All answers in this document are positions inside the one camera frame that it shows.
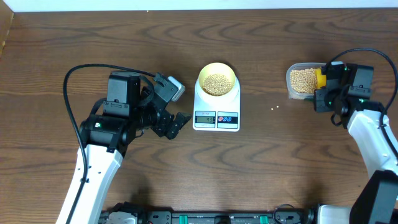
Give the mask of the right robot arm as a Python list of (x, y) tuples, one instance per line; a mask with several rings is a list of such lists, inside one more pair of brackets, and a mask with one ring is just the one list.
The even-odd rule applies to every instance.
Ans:
[(314, 109), (332, 112), (348, 130), (366, 165), (369, 181), (351, 207), (321, 205), (317, 223), (391, 223), (397, 200), (397, 140), (380, 102), (372, 101), (374, 69), (332, 62), (317, 72)]

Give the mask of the yellow measuring scoop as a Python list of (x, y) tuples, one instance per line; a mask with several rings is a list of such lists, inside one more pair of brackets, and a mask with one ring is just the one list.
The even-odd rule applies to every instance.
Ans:
[(315, 73), (315, 88), (316, 89), (321, 89), (326, 86), (326, 75), (322, 74), (321, 68), (316, 68), (314, 69)]

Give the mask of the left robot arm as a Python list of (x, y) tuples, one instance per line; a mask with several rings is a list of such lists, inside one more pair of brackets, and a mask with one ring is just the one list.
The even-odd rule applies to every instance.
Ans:
[(174, 139), (191, 119), (165, 108), (185, 87), (157, 73), (152, 81), (138, 72), (112, 72), (106, 98), (76, 127), (80, 148), (76, 167), (57, 223), (97, 223), (109, 186), (128, 145), (147, 129)]

